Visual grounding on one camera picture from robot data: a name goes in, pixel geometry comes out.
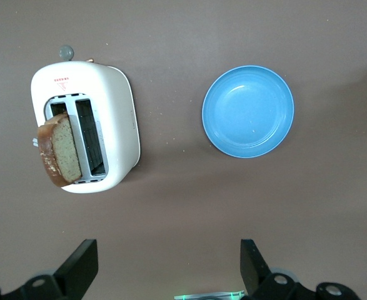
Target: blue bowl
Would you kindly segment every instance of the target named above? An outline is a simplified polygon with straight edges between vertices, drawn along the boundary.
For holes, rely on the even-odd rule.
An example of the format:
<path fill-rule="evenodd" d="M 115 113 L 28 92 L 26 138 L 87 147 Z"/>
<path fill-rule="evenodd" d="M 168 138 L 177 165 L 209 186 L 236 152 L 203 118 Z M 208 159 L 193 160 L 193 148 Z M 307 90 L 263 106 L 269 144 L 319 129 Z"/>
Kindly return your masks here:
<path fill-rule="evenodd" d="M 261 66 L 241 66 L 221 75 L 203 103 L 209 140 L 236 158 L 255 158 L 277 147 L 290 130 L 293 96 L 285 81 Z"/>

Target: plate rim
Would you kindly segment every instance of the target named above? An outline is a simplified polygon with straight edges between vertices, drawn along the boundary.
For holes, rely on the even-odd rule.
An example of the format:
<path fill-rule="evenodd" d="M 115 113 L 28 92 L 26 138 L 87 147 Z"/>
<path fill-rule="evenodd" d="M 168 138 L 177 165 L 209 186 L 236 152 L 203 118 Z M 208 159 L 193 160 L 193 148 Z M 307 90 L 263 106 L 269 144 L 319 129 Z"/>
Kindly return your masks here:
<path fill-rule="evenodd" d="M 289 114 L 290 114 L 290 120 L 289 120 L 289 123 L 288 123 L 288 129 L 287 131 L 282 135 L 282 138 L 280 139 L 279 142 L 276 143 L 276 145 L 274 145 L 273 147 L 271 148 L 268 148 L 267 151 L 262 151 L 262 153 L 259 153 L 259 154 L 249 154 L 249 155 L 238 155 L 238 154 L 233 154 L 229 151 L 226 151 L 224 149 L 221 149 L 220 147 L 218 147 L 215 142 L 213 141 L 213 139 L 210 137 L 210 134 L 208 133 L 207 131 L 207 125 L 205 124 L 204 122 L 204 115 L 205 115 L 205 105 L 206 105 L 206 102 L 207 102 L 207 98 L 208 98 L 208 95 L 210 94 L 211 90 L 214 88 L 214 86 L 220 81 L 222 80 L 222 78 L 224 78 L 225 76 L 227 76 L 229 73 L 233 72 L 233 71 L 236 71 L 238 69 L 245 69 L 245 68 L 254 68 L 254 69 L 263 69 L 271 74 L 273 74 L 274 76 L 276 76 L 283 84 L 284 86 L 286 87 L 287 91 L 289 92 L 289 95 L 290 95 L 290 111 L 289 111 Z M 254 65 L 254 64 L 249 64 L 249 65 L 244 65 L 244 66 L 238 66 L 238 67 L 234 67 L 226 72 L 224 72 L 222 75 L 220 75 L 217 79 L 215 79 L 215 81 L 212 83 L 212 85 L 209 87 L 209 89 L 207 90 L 207 93 L 204 97 L 204 101 L 203 101 L 203 107 L 202 107 L 202 110 L 201 110 L 201 118 L 202 118 L 202 122 L 203 122 L 203 128 L 204 128 L 204 131 L 208 137 L 208 139 L 212 142 L 212 144 L 218 149 L 220 150 L 222 153 L 225 153 L 229 156 L 232 156 L 234 158 L 256 158 L 256 157 L 259 157 L 259 156 L 262 156 L 262 155 L 265 155 L 269 152 L 271 152 L 273 149 L 275 149 L 276 147 L 278 147 L 282 142 L 283 140 L 286 138 L 286 136 L 288 135 L 292 125 L 293 125 L 293 120 L 294 120 L 294 99 L 293 99 L 293 93 L 291 92 L 290 90 L 290 87 L 288 86 L 288 84 L 286 83 L 286 81 L 278 74 L 276 73 L 275 71 L 267 68 L 267 67 L 264 67 L 264 66 L 258 66 L 258 65 Z"/>

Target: toaster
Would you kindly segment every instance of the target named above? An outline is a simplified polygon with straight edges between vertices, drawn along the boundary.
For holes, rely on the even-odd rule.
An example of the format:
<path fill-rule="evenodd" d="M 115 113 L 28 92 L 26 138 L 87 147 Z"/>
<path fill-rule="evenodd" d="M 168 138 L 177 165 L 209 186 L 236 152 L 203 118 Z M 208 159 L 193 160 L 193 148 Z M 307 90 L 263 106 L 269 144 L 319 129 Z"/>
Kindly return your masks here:
<path fill-rule="evenodd" d="M 40 69 L 31 94 L 38 126 L 67 112 L 82 178 L 62 187 L 96 193 L 117 185 L 137 164 L 140 141 L 132 90 L 115 67 L 64 61 Z"/>

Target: toaster slot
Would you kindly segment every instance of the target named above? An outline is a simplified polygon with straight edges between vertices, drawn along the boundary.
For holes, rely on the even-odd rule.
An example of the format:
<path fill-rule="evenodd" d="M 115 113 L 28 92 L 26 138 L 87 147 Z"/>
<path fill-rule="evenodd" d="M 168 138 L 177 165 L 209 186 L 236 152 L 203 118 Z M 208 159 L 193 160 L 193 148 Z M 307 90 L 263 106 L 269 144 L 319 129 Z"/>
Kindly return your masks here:
<path fill-rule="evenodd" d="M 58 114 L 63 114 L 66 112 L 66 104 L 65 103 L 56 103 L 51 105 L 51 111 L 53 112 L 53 116 Z"/>
<path fill-rule="evenodd" d="M 76 101 L 79 123 L 92 176 L 105 174 L 103 156 L 90 100 Z"/>
<path fill-rule="evenodd" d="M 54 96 L 44 106 L 44 115 L 50 119 L 68 113 L 82 178 L 75 184 L 102 181 L 108 173 L 108 161 L 95 103 L 85 94 Z"/>

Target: bread slice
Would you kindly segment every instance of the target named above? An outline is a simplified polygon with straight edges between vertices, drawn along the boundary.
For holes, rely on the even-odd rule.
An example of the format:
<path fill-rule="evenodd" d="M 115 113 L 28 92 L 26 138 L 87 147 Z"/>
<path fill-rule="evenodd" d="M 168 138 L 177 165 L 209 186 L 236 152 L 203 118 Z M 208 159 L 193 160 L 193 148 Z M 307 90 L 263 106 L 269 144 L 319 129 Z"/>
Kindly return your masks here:
<path fill-rule="evenodd" d="M 67 186 L 82 177 L 66 112 L 52 117 L 39 127 L 38 144 L 44 167 L 56 186 Z"/>

